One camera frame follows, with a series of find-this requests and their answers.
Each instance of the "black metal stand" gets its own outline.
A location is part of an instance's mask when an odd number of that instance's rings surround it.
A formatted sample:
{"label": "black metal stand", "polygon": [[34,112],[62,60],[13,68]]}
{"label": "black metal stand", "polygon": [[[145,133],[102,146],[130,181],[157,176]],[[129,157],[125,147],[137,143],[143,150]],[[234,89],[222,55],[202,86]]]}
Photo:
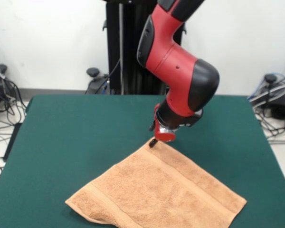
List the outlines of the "black metal stand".
{"label": "black metal stand", "polygon": [[[110,72],[121,60],[110,78],[113,94],[163,95],[166,92],[166,85],[141,67],[136,59],[143,27],[156,4],[157,0],[112,0],[106,5]],[[178,44],[182,32],[183,26],[174,36]]]}

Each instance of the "red robot arm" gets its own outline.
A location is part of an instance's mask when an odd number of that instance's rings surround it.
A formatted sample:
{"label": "red robot arm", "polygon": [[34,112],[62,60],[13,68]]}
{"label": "red robot arm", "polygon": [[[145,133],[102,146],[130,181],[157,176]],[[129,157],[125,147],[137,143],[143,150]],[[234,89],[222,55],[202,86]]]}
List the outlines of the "red robot arm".
{"label": "red robot arm", "polygon": [[219,73],[212,65],[173,40],[177,29],[203,1],[159,0],[145,24],[138,62],[170,88],[166,99],[155,107],[156,140],[174,140],[179,126],[196,121],[196,112],[208,103],[219,85]]}

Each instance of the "white wall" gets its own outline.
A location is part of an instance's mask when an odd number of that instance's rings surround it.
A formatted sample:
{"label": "white wall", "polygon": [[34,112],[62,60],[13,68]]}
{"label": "white wall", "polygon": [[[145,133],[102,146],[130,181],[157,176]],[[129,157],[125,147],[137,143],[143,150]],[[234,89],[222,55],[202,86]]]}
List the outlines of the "white wall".
{"label": "white wall", "polygon": [[220,94],[248,95],[265,73],[285,74],[285,0],[205,0],[183,46],[220,72]]}
{"label": "white wall", "polygon": [[[85,89],[107,72],[105,2],[0,0],[0,62],[22,88]],[[221,74],[220,94],[248,95],[265,73],[285,73],[285,0],[205,0],[183,46]]]}
{"label": "white wall", "polygon": [[108,70],[104,20],[101,0],[0,0],[0,62],[22,88],[86,89]]}

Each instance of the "green tablecloth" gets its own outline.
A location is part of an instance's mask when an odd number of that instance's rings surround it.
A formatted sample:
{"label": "green tablecloth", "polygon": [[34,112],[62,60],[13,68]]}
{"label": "green tablecloth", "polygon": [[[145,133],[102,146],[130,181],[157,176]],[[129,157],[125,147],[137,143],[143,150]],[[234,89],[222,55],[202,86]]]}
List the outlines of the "green tablecloth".
{"label": "green tablecloth", "polygon": [[[85,221],[64,201],[151,138],[162,99],[34,97],[0,179],[0,228],[112,227]],[[244,97],[214,97],[171,145],[247,199],[232,228],[285,228],[285,180]]]}

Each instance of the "orange towel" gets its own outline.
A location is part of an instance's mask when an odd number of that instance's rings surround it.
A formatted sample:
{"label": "orange towel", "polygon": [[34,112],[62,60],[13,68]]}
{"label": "orange towel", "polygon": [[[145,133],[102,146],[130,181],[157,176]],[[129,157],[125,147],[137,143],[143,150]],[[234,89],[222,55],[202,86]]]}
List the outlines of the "orange towel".
{"label": "orange towel", "polygon": [[66,201],[119,228],[227,228],[246,200],[177,150],[148,143]]}

